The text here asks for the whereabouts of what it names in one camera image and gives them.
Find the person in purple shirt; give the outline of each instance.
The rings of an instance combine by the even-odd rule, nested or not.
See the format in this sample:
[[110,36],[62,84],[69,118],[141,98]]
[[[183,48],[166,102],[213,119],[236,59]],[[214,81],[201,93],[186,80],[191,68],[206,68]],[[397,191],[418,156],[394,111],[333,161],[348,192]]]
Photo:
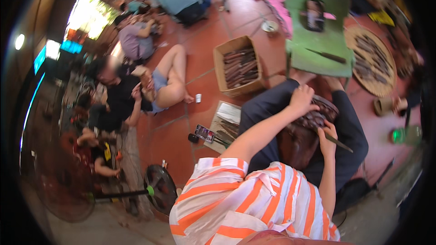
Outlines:
[[126,56],[132,60],[147,59],[154,53],[153,38],[155,32],[154,19],[147,23],[129,24],[127,19],[131,14],[119,15],[114,24],[119,30],[118,38]]

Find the green plastic chair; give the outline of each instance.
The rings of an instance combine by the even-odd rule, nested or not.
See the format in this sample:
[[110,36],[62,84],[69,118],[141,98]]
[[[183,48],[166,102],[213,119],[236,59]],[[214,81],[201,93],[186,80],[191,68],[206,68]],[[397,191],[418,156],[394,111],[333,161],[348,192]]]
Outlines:
[[[306,29],[307,17],[300,15],[306,11],[306,0],[286,0],[286,8],[292,18],[292,40],[286,40],[286,73],[290,66],[303,71],[348,78],[353,74],[355,63],[354,53],[345,43],[344,17],[348,15],[350,0],[321,0],[324,2],[324,12],[333,14],[336,20],[325,19],[324,31],[314,32]],[[314,52],[327,52],[346,59],[346,63],[338,63]]]

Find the mat with tools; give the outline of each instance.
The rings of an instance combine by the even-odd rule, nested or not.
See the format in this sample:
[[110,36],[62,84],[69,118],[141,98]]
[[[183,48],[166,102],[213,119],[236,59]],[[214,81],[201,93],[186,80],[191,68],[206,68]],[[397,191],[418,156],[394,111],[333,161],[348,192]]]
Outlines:
[[[220,141],[219,139],[222,139],[222,140],[224,140],[224,142],[231,143],[235,139],[235,137],[237,136],[238,129],[237,129],[237,127],[235,127],[231,123],[227,123],[224,119],[222,119],[221,117],[219,117],[217,115],[218,109],[222,103],[226,103],[232,107],[235,107],[237,109],[241,109],[240,106],[236,106],[234,104],[220,100],[218,102],[218,106],[215,110],[214,118],[212,119],[212,123],[211,123],[209,129],[211,131],[215,132],[215,138],[218,137],[217,141]],[[204,142],[204,145],[206,147],[211,148],[212,150],[215,150],[216,152],[218,152],[220,154],[222,154],[226,150],[226,147],[223,144],[220,144],[216,141],[212,142],[211,144],[208,142]]]
[[378,36],[361,26],[347,28],[344,35],[356,57],[355,78],[371,94],[388,96],[397,82],[395,61],[389,49]]

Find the person in black shirt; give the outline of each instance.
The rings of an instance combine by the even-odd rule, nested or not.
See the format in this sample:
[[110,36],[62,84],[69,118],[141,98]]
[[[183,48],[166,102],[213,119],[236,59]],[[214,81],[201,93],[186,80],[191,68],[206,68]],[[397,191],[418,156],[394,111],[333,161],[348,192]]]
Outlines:
[[180,101],[191,103],[194,100],[185,88],[186,51],[181,45],[173,46],[156,69],[148,73],[147,90],[156,91],[153,102],[143,96],[139,77],[117,74],[118,64],[119,60],[113,56],[96,59],[90,64],[87,76],[107,87],[109,115],[130,127],[136,126],[141,111],[158,113]]

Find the box of wooden-handled tools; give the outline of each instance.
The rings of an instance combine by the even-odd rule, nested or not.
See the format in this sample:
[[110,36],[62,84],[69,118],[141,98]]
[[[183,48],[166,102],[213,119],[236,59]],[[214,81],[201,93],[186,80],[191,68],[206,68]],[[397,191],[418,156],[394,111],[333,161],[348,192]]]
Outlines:
[[247,35],[214,48],[215,74],[219,90],[238,96],[262,89],[262,67],[253,41]]

